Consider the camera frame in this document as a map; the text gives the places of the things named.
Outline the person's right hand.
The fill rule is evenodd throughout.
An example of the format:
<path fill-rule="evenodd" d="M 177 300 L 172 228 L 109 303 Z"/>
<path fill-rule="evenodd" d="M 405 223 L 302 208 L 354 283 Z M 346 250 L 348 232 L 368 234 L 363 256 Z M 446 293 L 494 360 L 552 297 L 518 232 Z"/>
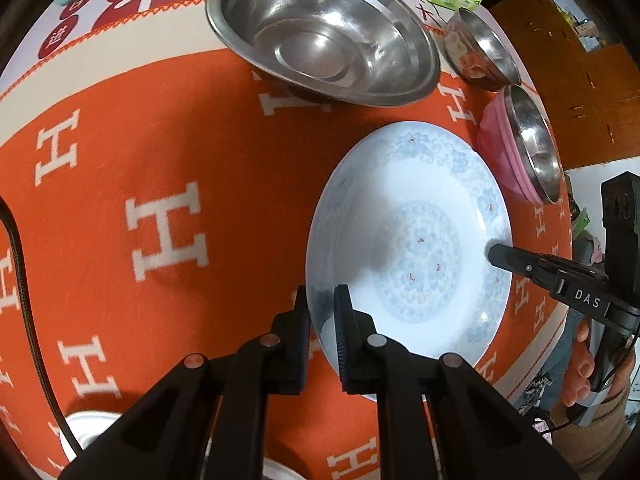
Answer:
<path fill-rule="evenodd" d="M 594 357 L 588 350 L 587 339 L 589 336 L 590 321 L 584 318 L 578 325 L 576 338 L 573 344 L 572 356 L 564 375 L 560 393 L 560 404 L 569 408 L 578 400 L 585 399 L 590 391 L 589 378 L 594 370 Z M 630 375 L 636 362 L 634 350 L 622 352 L 624 358 L 614 375 L 612 386 L 606 400 L 616 398 L 629 386 Z"/>

